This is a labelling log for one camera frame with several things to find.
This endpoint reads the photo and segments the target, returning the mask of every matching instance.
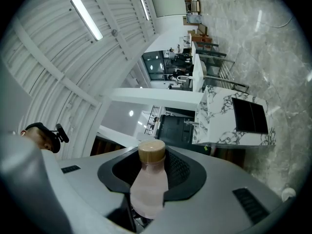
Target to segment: ceiling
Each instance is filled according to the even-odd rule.
[[[59,159],[90,154],[111,102],[103,91],[120,87],[157,37],[151,0],[144,0],[149,21],[139,0],[81,1],[101,40],[95,41],[70,0],[27,0],[0,49],[10,73],[32,97],[19,130],[38,121],[51,130],[61,123],[70,142],[61,144]],[[143,84],[143,75],[136,78]]]

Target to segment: ceiling light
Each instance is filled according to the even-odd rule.
[[[90,14],[88,13],[86,7],[84,7],[81,0],[71,0],[72,5],[80,15],[80,17],[83,19],[84,23],[87,25],[89,30],[91,31],[91,34],[94,36],[94,38],[98,41],[103,38],[103,35],[99,31],[98,27],[92,20]]]
[[[145,16],[146,16],[146,20],[148,21],[148,20],[149,20],[149,17],[148,17],[148,14],[147,14],[147,10],[146,10],[146,8],[145,8],[144,1],[143,1],[143,0],[140,0],[140,1],[141,1],[141,4],[142,4],[142,7],[143,7],[143,10],[144,10]]]

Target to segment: marble counter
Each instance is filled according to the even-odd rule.
[[[250,101],[263,106],[269,134],[246,133],[236,130],[232,98]],[[254,147],[275,145],[273,118],[268,103],[260,98],[235,90],[207,86],[195,112],[193,144],[216,147]]]

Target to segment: brown bottle cap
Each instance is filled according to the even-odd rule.
[[[142,162],[158,162],[165,156],[165,143],[159,139],[142,141],[138,145],[138,155]]]

